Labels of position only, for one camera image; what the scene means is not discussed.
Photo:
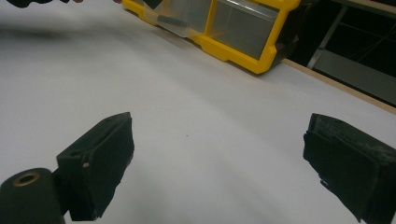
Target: screw hole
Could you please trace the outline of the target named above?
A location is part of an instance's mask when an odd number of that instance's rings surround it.
[[[23,187],[26,185],[30,185],[37,181],[39,177],[40,174],[38,172],[30,172],[24,175],[20,175],[18,178],[15,179],[14,186]]]

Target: white table surface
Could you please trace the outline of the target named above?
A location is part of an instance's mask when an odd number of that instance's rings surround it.
[[[98,224],[357,223],[303,159],[311,114],[396,147],[395,115],[286,64],[254,77],[111,0],[1,2],[1,182],[124,111],[134,159]]]

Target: black object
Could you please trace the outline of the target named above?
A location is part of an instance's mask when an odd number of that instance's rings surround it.
[[[33,2],[39,4],[46,4],[48,2],[52,2],[52,0],[7,0],[10,4],[14,5],[14,7],[29,7],[29,5]],[[61,0],[61,2],[68,3],[70,0]],[[155,8],[157,7],[162,0],[143,0],[149,7]]]
[[[52,0],[7,0],[10,4],[14,5],[14,7],[29,7],[29,5],[33,2],[39,4],[46,4],[48,2],[52,2]]]
[[[163,0],[143,0],[152,9],[156,8]]]
[[[368,224],[390,224],[396,210],[396,151],[353,126],[313,114],[304,158],[321,184]]]
[[[64,223],[101,217],[134,154],[130,113],[103,119],[57,156],[53,174],[36,168],[0,188],[0,223]]]

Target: yellow plastic case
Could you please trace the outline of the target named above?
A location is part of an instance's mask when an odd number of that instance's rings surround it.
[[[261,74],[271,68],[274,58],[276,57],[276,41],[286,21],[286,18],[289,15],[289,12],[299,6],[300,0],[251,0],[250,2],[277,9],[277,16],[275,18],[273,27],[269,32],[261,55],[259,55],[257,58],[251,57],[240,50],[233,49],[232,47],[210,37],[209,32],[214,21],[216,7],[219,3],[218,0],[212,0],[211,2],[204,33],[201,35],[189,36],[188,38],[200,45],[204,52],[224,62],[231,61],[255,74]],[[152,25],[155,25],[155,21],[145,18],[145,7],[143,6],[142,0],[123,0],[122,5],[136,13],[142,21],[146,21]]]

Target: yellow storage organizer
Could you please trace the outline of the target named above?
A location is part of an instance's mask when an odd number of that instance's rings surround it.
[[[261,74],[282,59],[279,34],[300,0],[163,0],[155,9],[142,0],[122,4],[141,20],[191,39],[204,52]]]

